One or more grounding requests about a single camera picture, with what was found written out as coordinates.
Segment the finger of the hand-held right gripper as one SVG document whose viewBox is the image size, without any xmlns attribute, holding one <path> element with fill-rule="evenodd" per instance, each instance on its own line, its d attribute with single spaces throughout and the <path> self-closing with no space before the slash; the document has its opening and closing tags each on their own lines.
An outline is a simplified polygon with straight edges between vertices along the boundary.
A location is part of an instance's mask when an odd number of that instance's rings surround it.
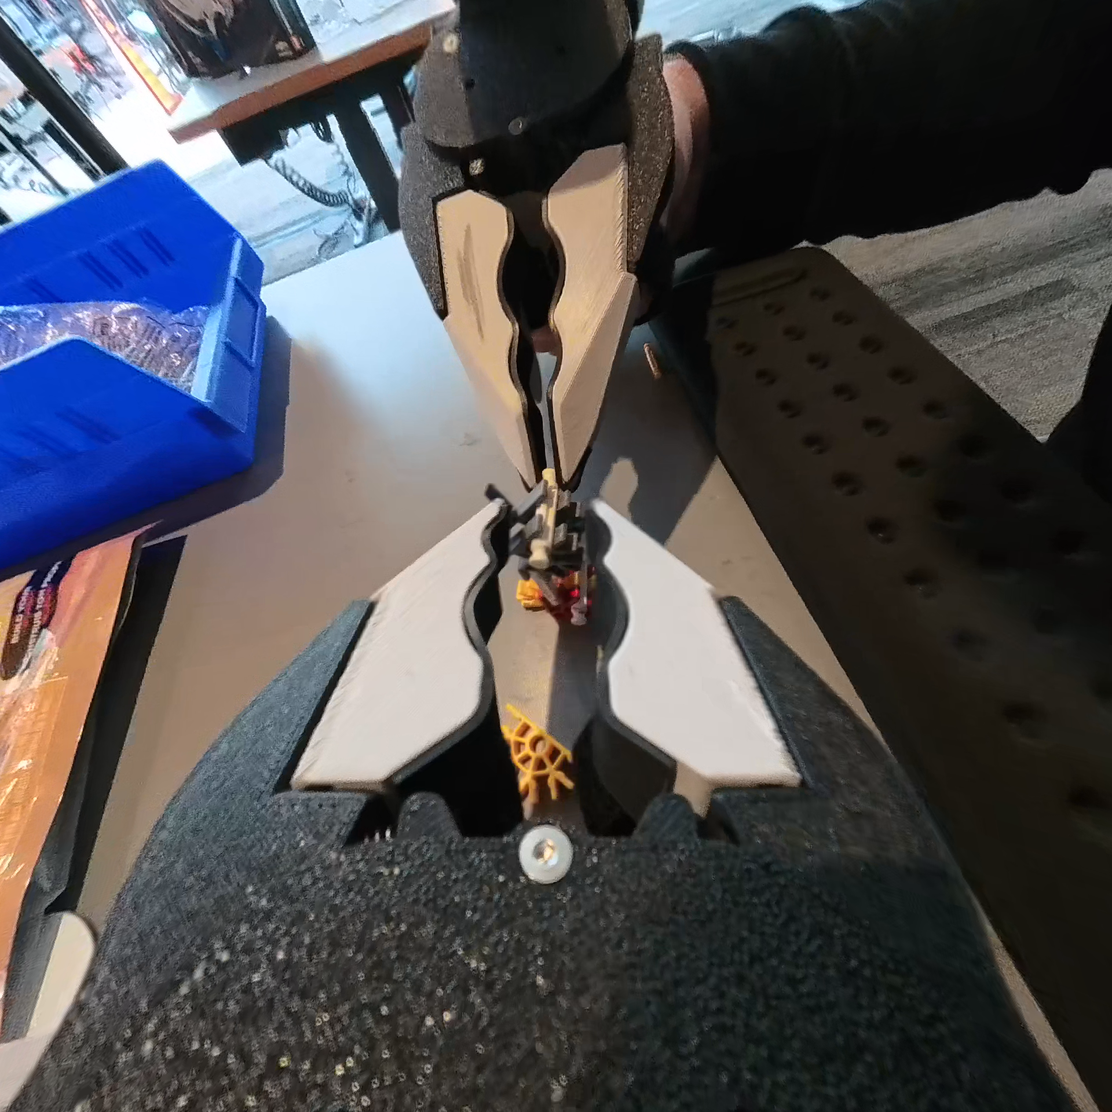
<svg viewBox="0 0 1112 1112">
<path fill-rule="evenodd" d="M 542 202 L 560 262 L 548 311 L 557 352 L 545 394 L 560 483 L 575 481 L 630 334 L 636 280 L 627 261 L 628 190 L 627 149 L 613 144 L 582 152 Z"/>
<path fill-rule="evenodd" d="M 485 193 L 461 190 L 436 202 L 435 227 L 447 336 L 502 450 L 533 487 L 540 464 L 518 372 L 521 327 L 502 284 L 513 215 Z"/>
</svg>

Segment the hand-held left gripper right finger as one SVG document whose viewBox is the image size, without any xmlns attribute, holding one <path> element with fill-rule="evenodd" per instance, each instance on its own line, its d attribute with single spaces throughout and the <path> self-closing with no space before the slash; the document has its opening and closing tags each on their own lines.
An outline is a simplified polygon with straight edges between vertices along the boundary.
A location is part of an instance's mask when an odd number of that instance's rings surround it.
<svg viewBox="0 0 1112 1112">
<path fill-rule="evenodd" d="M 601 499 L 585 510 L 597 645 L 590 763 L 634 822 L 673 793 L 698 816 L 722 789 L 801 774 L 711 585 Z"/>
</svg>

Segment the black slanted pole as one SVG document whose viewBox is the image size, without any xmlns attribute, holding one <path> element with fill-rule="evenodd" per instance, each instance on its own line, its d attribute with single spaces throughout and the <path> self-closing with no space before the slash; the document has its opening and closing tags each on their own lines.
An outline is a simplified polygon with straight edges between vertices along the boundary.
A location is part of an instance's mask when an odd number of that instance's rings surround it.
<svg viewBox="0 0 1112 1112">
<path fill-rule="evenodd" d="M 1 14 L 1 58 L 29 96 L 46 110 L 54 140 L 92 180 L 129 167 L 5 14 Z"/>
</svg>

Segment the white rounded board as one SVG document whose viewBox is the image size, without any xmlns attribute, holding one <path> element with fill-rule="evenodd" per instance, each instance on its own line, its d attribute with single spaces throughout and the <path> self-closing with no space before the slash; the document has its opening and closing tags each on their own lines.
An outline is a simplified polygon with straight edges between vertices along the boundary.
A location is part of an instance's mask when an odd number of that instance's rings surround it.
<svg viewBox="0 0 1112 1112">
<path fill-rule="evenodd" d="M 47 915 L 46 940 L 50 943 L 46 963 L 32 981 L 27 1033 L 1 1045 L 1 1109 L 8 1109 L 35 1069 L 73 1007 L 93 959 L 93 929 L 77 913 Z"/>
</svg>

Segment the dark printed box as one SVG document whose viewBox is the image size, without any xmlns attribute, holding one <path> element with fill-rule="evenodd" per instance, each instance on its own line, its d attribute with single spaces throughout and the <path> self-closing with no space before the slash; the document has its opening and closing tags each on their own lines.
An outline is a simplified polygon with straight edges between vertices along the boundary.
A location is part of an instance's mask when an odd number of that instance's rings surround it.
<svg viewBox="0 0 1112 1112">
<path fill-rule="evenodd" d="M 141 1 L 189 77 L 300 58 L 315 42 L 295 1 Z"/>
</svg>

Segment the small toy building assembly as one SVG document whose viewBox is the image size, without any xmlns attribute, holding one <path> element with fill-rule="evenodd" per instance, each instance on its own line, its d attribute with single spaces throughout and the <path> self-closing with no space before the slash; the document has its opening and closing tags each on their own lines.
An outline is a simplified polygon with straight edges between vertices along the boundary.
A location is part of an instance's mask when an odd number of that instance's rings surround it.
<svg viewBox="0 0 1112 1112">
<path fill-rule="evenodd" d="M 586 511 L 557 465 L 540 472 L 523 499 L 508 506 L 507 555 L 517 568 L 522 609 L 583 627 L 596 586 Z"/>
</svg>

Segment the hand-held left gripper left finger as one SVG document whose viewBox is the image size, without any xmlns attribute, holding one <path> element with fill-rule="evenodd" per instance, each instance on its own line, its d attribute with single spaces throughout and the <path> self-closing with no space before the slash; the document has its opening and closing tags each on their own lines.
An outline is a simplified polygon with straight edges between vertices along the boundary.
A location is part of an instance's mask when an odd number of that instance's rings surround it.
<svg viewBox="0 0 1112 1112">
<path fill-rule="evenodd" d="M 292 788 L 400 788 L 480 728 L 493 706 L 508 517 L 504 499 L 487 500 L 372 594 Z"/>
</svg>

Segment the blue plastic bin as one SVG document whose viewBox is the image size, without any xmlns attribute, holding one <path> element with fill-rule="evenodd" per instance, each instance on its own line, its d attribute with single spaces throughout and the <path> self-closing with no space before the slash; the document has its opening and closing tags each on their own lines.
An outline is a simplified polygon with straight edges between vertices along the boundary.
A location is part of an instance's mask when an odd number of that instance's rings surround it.
<svg viewBox="0 0 1112 1112">
<path fill-rule="evenodd" d="M 189 390 L 85 338 L 2 368 L 2 567 L 253 465 L 262 262 L 165 163 L 6 227 L 1 264 L 2 307 L 202 310 Z"/>
</svg>

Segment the yellow fan connector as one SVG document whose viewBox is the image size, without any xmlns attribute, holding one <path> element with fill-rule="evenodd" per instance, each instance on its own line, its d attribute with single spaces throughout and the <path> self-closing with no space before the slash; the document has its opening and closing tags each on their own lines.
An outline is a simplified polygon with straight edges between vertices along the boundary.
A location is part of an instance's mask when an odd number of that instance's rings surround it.
<svg viewBox="0 0 1112 1112">
<path fill-rule="evenodd" d="M 502 736 L 521 798 L 530 807 L 557 801 L 575 789 L 575 758 L 566 745 L 513 703 L 506 704 Z"/>
</svg>

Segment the person's right hand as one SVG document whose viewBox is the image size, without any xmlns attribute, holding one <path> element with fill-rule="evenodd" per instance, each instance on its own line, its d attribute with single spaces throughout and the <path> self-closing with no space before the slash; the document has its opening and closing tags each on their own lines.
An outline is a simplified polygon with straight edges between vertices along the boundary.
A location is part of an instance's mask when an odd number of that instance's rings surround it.
<svg viewBox="0 0 1112 1112">
<path fill-rule="evenodd" d="M 710 110 L 702 77 L 683 55 L 664 61 L 664 84 L 672 103 L 672 190 L 664 209 L 664 228 L 680 254 L 688 243 L 702 194 L 710 149 Z"/>
</svg>

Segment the orange printed packet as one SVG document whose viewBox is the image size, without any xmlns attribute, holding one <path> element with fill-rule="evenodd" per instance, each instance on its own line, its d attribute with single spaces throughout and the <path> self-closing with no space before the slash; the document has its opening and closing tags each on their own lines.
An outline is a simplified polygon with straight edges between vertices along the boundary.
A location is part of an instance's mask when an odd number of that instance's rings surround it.
<svg viewBox="0 0 1112 1112">
<path fill-rule="evenodd" d="M 1 992 L 23 899 L 73 770 L 145 529 L 1 583 Z"/>
</svg>

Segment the black perforated pad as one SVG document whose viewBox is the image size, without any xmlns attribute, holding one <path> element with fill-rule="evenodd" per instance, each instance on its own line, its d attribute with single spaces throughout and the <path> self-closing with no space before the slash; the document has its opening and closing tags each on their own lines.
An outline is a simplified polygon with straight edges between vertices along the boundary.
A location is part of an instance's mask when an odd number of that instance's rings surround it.
<svg viewBox="0 0 1112 1112">
<path fill-rule="evenodd" d="M 691 264 L 653 332 L 1109 1109 L 1109 506 L 820 249 Z"/>
</svg>

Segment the wooden desk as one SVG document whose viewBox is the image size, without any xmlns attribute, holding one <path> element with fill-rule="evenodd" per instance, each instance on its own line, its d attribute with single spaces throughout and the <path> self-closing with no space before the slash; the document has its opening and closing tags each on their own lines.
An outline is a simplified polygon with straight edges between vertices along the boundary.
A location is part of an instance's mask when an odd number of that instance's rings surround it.
<svg viewBox="0 0 1112 1112">
<path fill-rule="evenodd" d="M 442 17 L 434 8 L 394 9 L 297 59 L 242 76 L 197 78 L 167 119 L 186 144 L 217 134 L 239 164 L 266 159 L 284 131 L 334 119 L 353 170 L 387 232 L 398 229 L 397 174 L 363 104 L 378 99 L 395 137 L 412 118 L 406 76 Z"/>
</svg>

